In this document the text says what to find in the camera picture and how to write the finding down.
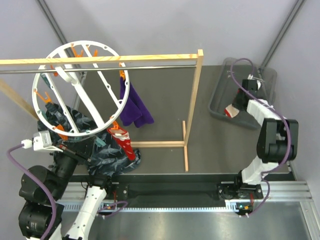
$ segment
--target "purple cloth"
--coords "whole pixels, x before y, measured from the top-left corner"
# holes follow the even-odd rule
[[[125,81],[120,77],[120,99],[123,99],[125,90]],[[153,124],[155,122],[131,83],[129,96],[120,113],[120,119],[124,126],[129,126],[134,123],[137,128],[140,128],[144,124]]]

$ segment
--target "gray plastic tray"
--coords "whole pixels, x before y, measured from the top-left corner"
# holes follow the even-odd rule
[[[238,91],[238,86],[230,75],[230,66],[235,60],[237,59],[228,57],[223,61],[219,80],[216,83],[208,104],[208,110],[214,118],[250,129],[258,129],[260,125],[246,111],[239,112],[234,118],[226,116],[224,112],[225,108],[233,102]],[[248,75],[251,74],[252,67],[248,62],[241,61],[233,67],[233,72],[237,81],[242,84],[242,80],[247,79]],[[273,104],[277,72],[270,67],[262,68],[254,65],[253,76],[263,79],[264,81],[259,89],[259,96],[263,96],[269,104]]]

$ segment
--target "orange clothespin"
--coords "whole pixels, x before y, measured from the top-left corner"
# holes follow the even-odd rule
[[[80,58],[80,57],[82,57],[82,56],[84,55],[84,51],[83,51],[83,50],[81,50],[81,54],[80,54],[80,55],[77,54],[77,51],[76,51],[76,49],[74,48],[74,44],[73,44],[73,43],[71,44],[71,49],[72,49],[72,52],[73,52],[73,54],[74,54],[74,56],[75,56],[76,58]]]
[[[53,129],[59,129],[61,131],[65,130],[64,127],[61,124],[59,124],[58,126],[55,126]],[[68,140],[68,136],[62,135],[60,133],[58,133],[58,135],[60,136],[60,138],[62,138],[62,140],[64,140],[64,141]]]
[[[93,54],[93,57],[97,57],[97,56],[98,56],[98,49],[94,50],[94,54]]]
[[[58,77],[58,73],[55,71],[55,72],[53,73],[53,76]]]
[[[45,104],[52,102],[49,94],[48,94],[46,91],[44,92],[44,94],[46,95],[46,98],[44,98],[43,96],[41,96],[40,93],[38,93],[37,90],[34,90],[34,92],[38,95],[38,97],[39,97],[42,101],[44,101]]]
[[[125,71],[120,70],[119,74],[120,74],[120,77],[123,79],[123,81],[125,81],[126,80]]]
[[[117,123],[117,121],[114,121],[112,123],[113,127],[111,127],[112,130],[118,130],[119,129],[119,124]]]

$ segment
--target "wooden clothes rack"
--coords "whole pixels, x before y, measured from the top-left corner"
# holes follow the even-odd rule
[[[196,54],[162,54],[162,55],[129,55],[129,56],[94,56],[94,57],[68,57],[68,58],[35,58],[35,59],[0,59],[2,66],[29,66],[29,65],[65,65],[65,64],[101,64],[101,63],[128,63],[128,62],[159,62],[159,61],[195,61],[195,70],[191,91],[191,99],[187,121],[182,121],[181,141],[132,141],[133,148],[183,148],[184,168],[189,171],[188,164],[188,141],[190,137],[191,125],[195,111],[196,98],[199,87],[201,68],[204,53],[199,49]],[[38,120],[35,110],[18,93],[16,93],[3,80],[0,81],[0,90],[14,101],[24,111]]]

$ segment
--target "metal rod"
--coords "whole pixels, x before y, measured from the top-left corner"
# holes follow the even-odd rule
[[[148,70],[148,69],[188,69],[195,68],[196,65],[174,65],[174,66],[128,66],[128,67],[99,67],[99,68],[69,68],[64,69],[69,72],[91,72],[91,71],[119,71],[119,70]],[[55,73],[54,69],[36,69],[36,70],[0,70],[0,74],[42,74]]]
[[[52,30],[54,31],[56,37],[58,38],[59,42],[62,45],[65,45],[68,43],[65,35],[63,34],[61,28],[59,27],[54,15],[52,14],[52,12],[50,11],[50,8],[48,7],[47,3],[45,0],[35,0],[40,9],[42,10],[44,16],[46,17],[46,19],[48,20],[48,23],[51,25]],[[66,54],[68,55],[69,58],[74,57],[73,52],[71,51],[71,49],[66,49]]]
[[[301,10],[301,8],[303,7],[303,4],[305,3],[306,0],[297,0],[294,4],[294,6],[292,7],[288,17],[286,18],[286,20],[284,21],[280,32],[278,33],[278,35],[276,36],[275,40],[273,41],[268,53],[266,54],[261,67],[266,67],[268,65],[268,63],[270,62],[272,56],[275,54],[280,42],[282,41],[282,39],[284,38],[284,36],[286,35],[289,27],[292,25],[293,21],[295,20],[296,16],[298,15],[299,11]]]

